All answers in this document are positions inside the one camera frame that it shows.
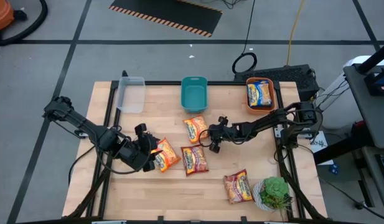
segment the orange basket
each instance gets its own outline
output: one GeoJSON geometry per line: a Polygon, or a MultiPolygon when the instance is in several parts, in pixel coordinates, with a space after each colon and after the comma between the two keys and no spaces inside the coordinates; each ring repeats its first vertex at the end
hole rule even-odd
{"type": "Polygon", "coordinates": [[[272,80],[270,80],[269,78],[253,77],[253,78],[247,79],[246,86],[249,83],[254,83],[254,82],[262,81],[262,80],[267,80],[269,82],[269,95],[271,96],[272,106],[270,106],[270,107],[269,106],[260,106],[260,107],[251,108],[250,106],[248,106],[248,93],[246,91],[246,97],[247,97],[246,107],[247,107],[247,112],[249,114],[266,115],[266,114],[268,114],[274,110],[274,106],[275,106],[276,101],[274,99],[274,89],[273,89],[272,80]]]}

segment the ramen packet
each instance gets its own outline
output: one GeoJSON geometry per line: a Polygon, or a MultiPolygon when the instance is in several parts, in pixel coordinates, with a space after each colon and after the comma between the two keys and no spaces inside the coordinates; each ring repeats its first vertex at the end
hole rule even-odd
{"type": "Polygon", "coordinates": [[[224,176],[223,183],[225,184],[230,204],[247,202],[253,199],[248,185],[246,169],[233,175],[224,176]]]}
{"type": "Polygon", "coordinates": [[[180,156],[178,156],[174,149],[169,144],[168,140],[164,138],[159,141],[157,144],[157,149],[152,150],[151,153],[160,152],[156,155],[155,162],[160,167],[161,172],[165,172],[170,166],[176,164],[180,161],[180,156]]]}
{"type": "Polygon", "coordinates": [[[272,106],[269,92],[269,81],[262,80],[247,84],[248,106],[251,108],[259,106],[272,106]]]}
{"type": "Polygon", "coordinates": [[[208,138],[208,131],[205,131],[207,129],[207,125],[205,124],[205,121],[201,115],[198,115],[195,118],[185,119],[184,123],[186,124],[186,131],[187,135],[190,139],[191,143],[196,143],[200,139],[206,139],[208,138]]]}
{"type": "Polygon", "coordinates": [[[203,147],[189,146],[181,147],[182,156],[184,158],[184,167],[186,170],[186,176],[197,172],[207,172],[208,165],[204,156],[203,147]]]}

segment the succulent plant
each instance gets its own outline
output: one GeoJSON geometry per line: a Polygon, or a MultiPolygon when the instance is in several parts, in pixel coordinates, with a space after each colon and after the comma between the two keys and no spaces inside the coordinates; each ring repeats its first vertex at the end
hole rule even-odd
{"type": "Polygon", "coordinates": [[[270,177],[264,180],[260,196],[262,203],[273,209],[286,208],[292,201],[288,194],[288,185],[281,177],[270,177]]]}

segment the transparent plastic bin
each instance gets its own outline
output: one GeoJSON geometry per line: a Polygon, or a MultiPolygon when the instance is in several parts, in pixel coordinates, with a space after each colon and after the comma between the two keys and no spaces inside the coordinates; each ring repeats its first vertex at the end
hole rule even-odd
{"type": "Polygon", "coordinates": [[[122,77],[118,83],[117,108],[123,113],[143,111],[146,87],[142,77],[122,77]]]}

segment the yellow and black striped mat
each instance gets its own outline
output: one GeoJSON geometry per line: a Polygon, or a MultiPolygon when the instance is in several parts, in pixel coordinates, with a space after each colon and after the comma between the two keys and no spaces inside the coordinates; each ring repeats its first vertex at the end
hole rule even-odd
{"type": "Polygon", "coordinates": [[[211,37],[222,11],[184,0],[115,0],[111,10],[211,37]]]}

